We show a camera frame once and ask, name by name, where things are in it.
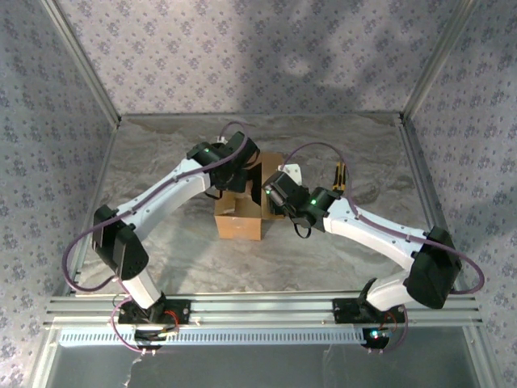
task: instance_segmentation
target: glass panel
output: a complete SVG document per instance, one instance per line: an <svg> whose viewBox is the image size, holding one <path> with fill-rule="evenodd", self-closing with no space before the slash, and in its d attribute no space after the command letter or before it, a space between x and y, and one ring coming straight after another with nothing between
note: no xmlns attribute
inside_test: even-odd
<svg viewBox="0 0 517 388"><path fill-rule="evenodd" d="M169 346L165 351L133 362L139 356L122 346L61 348L49 386L478 386L457 327L410 329L403 348L384 355L368 354L358 345Z"/></svg>

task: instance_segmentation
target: yellow object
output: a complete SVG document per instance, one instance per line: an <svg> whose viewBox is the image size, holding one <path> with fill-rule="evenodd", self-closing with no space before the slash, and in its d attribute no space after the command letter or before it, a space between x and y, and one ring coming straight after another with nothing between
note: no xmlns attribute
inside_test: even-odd
<svg viewBox="0 0 517 388"><path fill-rule="evenodd" d="M347 166L344 163L339 162L336 165L336 174L334 178L334 184L332 185L332 190L335 192L341 192L342 194L345 192L347 174L346 174Z"/></svg>

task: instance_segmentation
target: black cable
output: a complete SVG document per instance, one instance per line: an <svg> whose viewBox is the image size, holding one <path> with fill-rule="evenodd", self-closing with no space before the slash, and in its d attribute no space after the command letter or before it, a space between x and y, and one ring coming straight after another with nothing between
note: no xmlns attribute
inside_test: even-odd
<svg viewBox="0 0 517 388"><path fill-rule="evenodd" d="M301 237L301 238L309 238L310 237L310 234L313 232L313 230L311 228L308 228L307 229L307 234L305 236L302 236L300 234L300 231L298 230L298 225L295 224L294 222L292 223L294 225L294 230L296 232L296 234L298 234L298 237Z"/></svg>

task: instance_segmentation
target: red wire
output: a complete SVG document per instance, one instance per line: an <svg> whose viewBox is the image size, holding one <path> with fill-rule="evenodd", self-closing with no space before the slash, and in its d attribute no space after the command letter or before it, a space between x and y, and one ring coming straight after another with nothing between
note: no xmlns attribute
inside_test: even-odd
<svg viewBox="0 0 517 388"><path fill-rule="evenodd" d="M176 324L176 327L179 326L178 315L176 315L176 313L173 310L165 310L164 313L174 318L174 323Z"/></svg>

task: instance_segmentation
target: black clamp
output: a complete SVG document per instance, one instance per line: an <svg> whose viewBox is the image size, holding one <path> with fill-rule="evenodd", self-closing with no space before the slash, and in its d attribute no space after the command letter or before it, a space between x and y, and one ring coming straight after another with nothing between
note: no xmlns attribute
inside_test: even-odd
<svg viewBox="0 0 517 388"><path fill-rule="evenodd" d="M397 323L405 322L404 312L399 311L398 306L392 307L388 311L380 311L368 303L366 297L375 280L376 278L369 280L357 298L343 297L332 301L335 323L382 325L385 323L387 313L390 313Z"/></svg>

